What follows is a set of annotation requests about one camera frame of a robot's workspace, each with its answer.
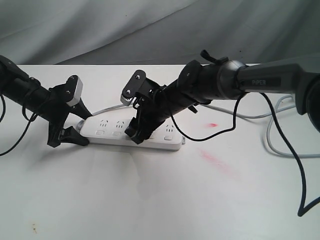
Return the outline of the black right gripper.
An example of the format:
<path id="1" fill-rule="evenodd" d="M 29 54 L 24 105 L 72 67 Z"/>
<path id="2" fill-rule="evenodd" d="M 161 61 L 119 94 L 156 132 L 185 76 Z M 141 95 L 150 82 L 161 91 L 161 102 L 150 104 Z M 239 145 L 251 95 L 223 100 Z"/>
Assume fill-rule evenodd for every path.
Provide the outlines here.
<path id="1" fill-rule="evenodd" d="M 139 104 L 136 117 L 130 120 L 124 132 L 137 145 L 148 140 L 153 131 L 171 115 L 185 109 L 195 112 L 195 100 L 182 93 L 178 80 L 169 85 L 159 85 L 146 79 L 136 97 Z"/>

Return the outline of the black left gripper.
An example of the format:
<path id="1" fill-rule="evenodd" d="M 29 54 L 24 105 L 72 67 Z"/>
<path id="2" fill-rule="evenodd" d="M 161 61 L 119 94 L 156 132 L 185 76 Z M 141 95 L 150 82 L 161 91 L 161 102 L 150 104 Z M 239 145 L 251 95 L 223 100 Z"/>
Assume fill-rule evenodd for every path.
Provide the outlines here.
<path id="1" fill-rule="evenodd" d="M 81 119 L 93 116 L 82 99 L 70 108 L 67 102 L 71 100 L 73 90 L 74 87 L 68 83 L 49 88 L 49 96 L 46 103 L 46 113 L 48 114 L 49 122 L 47 144 L 53 148 L 58 147 L 61 143 L 69 143 L 82 147 L 90 143 L 73 126 L 64 128 L 70 109 L 72 114 Z"/>

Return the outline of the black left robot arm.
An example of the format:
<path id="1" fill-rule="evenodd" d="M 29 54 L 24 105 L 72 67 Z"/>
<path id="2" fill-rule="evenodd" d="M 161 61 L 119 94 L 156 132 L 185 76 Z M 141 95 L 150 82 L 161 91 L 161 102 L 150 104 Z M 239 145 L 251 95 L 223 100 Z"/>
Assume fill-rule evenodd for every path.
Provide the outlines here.
<path id="1" fill-rule="evenodd" d="M 64 128 L 69 114 L 83 120 L 92 116 L 82 101 L 82 90 L 83 83 L 77 75 L 70 76 L 66 83 L 46 89 L 13 61 L 0 57 L 0 93 L 21 105 L 23 116 L 29 110 L 48 121 L 47 144 L 53 148 L 62 143 L 89 144 L 89 140 L 74 127 Z"/>

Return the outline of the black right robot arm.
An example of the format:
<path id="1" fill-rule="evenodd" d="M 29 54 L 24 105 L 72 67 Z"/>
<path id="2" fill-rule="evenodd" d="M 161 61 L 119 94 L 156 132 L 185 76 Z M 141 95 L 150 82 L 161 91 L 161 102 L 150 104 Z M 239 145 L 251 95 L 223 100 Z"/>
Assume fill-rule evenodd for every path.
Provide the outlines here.
<path id="1" fill-rule="evenodd" d="M 159 85 L 143 70 L 136 70 L 121 93 L 121 102 L 133 104 L 136 116 L 125 133 L 136 144 L 150 138 L 166 119 L 214 100 L 237 100 L 247 93 L 290 94 L 298 114 L 308 115 L 320 127 L 320 58 L 300 56 L 247 65 L 227 57 L 213 58 L 205 50 L 207 65 L 192 60 L 169 85 Z"/>

